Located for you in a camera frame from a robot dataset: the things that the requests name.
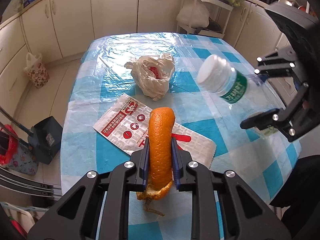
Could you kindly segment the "blue checkered plastic tablecloth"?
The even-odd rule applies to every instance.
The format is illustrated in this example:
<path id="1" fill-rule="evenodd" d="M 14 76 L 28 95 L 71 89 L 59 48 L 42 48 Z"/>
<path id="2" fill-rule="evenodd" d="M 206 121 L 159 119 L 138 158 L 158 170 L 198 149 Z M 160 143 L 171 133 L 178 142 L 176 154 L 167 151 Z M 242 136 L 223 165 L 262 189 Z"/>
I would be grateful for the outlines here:
<path id="1" fill-rule="evenodd" d="M 175 72 L 166 95 L 158 101 L 143 94 L 125 63 L 144 55 L 170 53 Z M 67 192 L 90 170 L 104 173 L 128 161 L 129 155 L 96 132 L 94 124 L 122 94 L 150 108 L 170 107 L 176 122 L 215 143 L 207 164 L 217 172 L 235 171 L 265 202 L 284 185 L 301 151 L 281 133 L 260 137 L 240 128 L 231 106 L 199 87 L 197 73 L 209 55 L 218 55 L 244 75 L 248 63 L 227 42 L 175 33 L 107 36 L 93 41 L 81 59 L 63 126 L 60 151 L 61 186 Z"/>

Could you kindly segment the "clear plastic water bottle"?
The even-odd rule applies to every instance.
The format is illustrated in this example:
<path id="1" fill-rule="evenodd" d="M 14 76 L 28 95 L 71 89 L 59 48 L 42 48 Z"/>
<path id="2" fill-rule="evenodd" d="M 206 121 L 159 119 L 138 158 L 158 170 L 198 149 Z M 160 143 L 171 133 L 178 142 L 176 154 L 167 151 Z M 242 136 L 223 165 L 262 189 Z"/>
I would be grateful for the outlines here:
<path id="1" fill-rule="evenodd" d="M 226 59 L 210 55 L 202 63 L 197 84 L 219 98 L 229 128 L 241 129 L 240 123 L 283 104 L 270 85 L 254 74 L 245 75 Z"/>

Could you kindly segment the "white bag hanging on cart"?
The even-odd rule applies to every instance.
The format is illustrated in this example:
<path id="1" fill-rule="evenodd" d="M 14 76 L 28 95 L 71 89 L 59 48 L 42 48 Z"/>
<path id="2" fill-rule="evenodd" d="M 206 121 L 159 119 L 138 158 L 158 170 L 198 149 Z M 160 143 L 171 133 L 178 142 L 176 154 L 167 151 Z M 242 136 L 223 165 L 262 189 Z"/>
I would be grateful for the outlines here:
<path id="1" fill-rule="evenodd" d="M 209 11 L 202 3 L 194 6 L 193 2 L 185 2 L 176 20 L 181 24 L 191 24 L 192 28 L 206 28 L 209 25 Z"/>

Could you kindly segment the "white blue storage shelf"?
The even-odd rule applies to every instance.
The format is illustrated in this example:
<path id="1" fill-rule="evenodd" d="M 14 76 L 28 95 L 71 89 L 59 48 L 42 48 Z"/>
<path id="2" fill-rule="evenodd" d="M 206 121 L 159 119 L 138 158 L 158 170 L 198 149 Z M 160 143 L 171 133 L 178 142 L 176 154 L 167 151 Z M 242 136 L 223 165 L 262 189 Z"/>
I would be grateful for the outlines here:
<path id="1" fill-rule="evenodd" d="M 11 224 L 24 238 L 27 238 L 29 230 L 48 211 L 48 208 L 21 207 L 8 202 L 1 202 L 1 206 L 9 217 Z"/>

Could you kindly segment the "red white paper bag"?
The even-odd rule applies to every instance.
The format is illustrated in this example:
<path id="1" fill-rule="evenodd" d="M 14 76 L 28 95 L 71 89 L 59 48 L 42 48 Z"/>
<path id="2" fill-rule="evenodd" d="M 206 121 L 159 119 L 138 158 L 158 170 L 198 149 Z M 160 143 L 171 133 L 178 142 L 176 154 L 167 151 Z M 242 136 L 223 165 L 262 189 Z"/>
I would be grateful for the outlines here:
<path id="1" fill-rule="evenodd" d="M 141 150 L 147 137 L 168 142 L 171 135 L 180 150 L 190 152 L 193 160 L 210 167 L 216 150 L 211 139 L 174 122 L 172 110 L 160 110 L 161 121 L 151 118 L 151 112 L 150 107 L 124 93 L 93 128 L 128 155 Z"/>

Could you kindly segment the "crumpled bag with red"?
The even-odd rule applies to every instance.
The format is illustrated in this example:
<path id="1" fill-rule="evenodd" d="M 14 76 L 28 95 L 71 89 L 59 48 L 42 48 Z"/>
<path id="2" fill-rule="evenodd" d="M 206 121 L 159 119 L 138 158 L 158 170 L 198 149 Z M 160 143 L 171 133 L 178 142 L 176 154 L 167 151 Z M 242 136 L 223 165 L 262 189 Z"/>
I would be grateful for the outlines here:
<path id="1" fill-rule="evenodd" d="M 159 56 L 141 56 L 125 63 L 131 70 L 136 85 L 145 96 L 158 101 L 169 90 L 169 81 L 175 72 L 174 57 L 170 53 Z"/>

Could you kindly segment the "orange peel with stem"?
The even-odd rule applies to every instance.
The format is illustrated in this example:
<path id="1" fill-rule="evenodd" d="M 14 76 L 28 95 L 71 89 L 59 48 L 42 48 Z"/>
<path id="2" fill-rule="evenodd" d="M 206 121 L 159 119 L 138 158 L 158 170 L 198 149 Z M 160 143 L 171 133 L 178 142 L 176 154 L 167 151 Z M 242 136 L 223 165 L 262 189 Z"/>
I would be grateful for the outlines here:
<path id="1" fill-rule="evenodd" d="M 144 210 L 164 216 L 152 209 L 154 200 L 164 198 L 172 186 L 171 134 L 175 124 L 174 111 L 169 107 L 159 107 L 150 113 L 148 126 L 150 166 L 146 190 L 137 192 L 137 199 L 144 201 Z"/>

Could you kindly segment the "floral waste basket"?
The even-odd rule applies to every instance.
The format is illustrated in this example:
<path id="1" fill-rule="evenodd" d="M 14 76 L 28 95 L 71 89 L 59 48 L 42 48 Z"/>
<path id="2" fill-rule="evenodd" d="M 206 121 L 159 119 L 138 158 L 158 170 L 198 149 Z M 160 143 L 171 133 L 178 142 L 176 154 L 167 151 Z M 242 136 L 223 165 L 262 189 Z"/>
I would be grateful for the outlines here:
<path id="1" fill-rule="evenodd" d="M 42 54 L 27 53 L 26 67 L 23 71 L 36 88 L 42 88 L 49 81 L 49 74 L 42 62 Z"/>

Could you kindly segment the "white rolling cart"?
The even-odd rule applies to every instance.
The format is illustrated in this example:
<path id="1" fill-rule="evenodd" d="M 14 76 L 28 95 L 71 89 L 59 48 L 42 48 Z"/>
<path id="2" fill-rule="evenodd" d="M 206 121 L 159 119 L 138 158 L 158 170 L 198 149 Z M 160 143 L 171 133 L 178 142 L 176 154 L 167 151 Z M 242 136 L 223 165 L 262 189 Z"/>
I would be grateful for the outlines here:
<path id="1" fill-rule="evenodd" d="M 212 6 L 216 13 L 221 10 L 227 12 L 223 25 L 218 24 L 217 16 L 210 16 L 209 6 Z M 176 17 L 176 31 L 183 29 L 187 34 L 223 38 L 232 10 L 231 5 L 220 0 L 182 0 Z"/>

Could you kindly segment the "red bag floor bin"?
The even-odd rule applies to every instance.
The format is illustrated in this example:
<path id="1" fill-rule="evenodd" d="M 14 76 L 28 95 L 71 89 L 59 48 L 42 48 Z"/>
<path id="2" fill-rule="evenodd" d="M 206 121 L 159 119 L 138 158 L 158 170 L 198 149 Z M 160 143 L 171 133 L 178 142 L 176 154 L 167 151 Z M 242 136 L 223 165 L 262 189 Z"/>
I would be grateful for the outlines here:
<path id="1" fill-rule="evenodd" d="M 9 124 L 1 124 L 1 166 L 29 176 L 34 176 L 39 166 L 31 150 L 19 141 Z"/>

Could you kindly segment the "dark teal dustpan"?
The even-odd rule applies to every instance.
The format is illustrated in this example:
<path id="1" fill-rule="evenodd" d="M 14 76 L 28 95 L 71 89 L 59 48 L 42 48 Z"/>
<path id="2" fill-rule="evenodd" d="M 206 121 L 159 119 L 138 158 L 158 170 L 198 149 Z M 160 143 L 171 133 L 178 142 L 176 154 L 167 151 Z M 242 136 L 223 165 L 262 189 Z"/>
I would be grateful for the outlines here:
<path id="1" fill-rule="evenodd" d="M 62 126 L 53 116 L 49 116 L 31 127 L 33 135 L 28 135 L 29 145 L 36 160 L 49 165 L 61 148 Z"/>

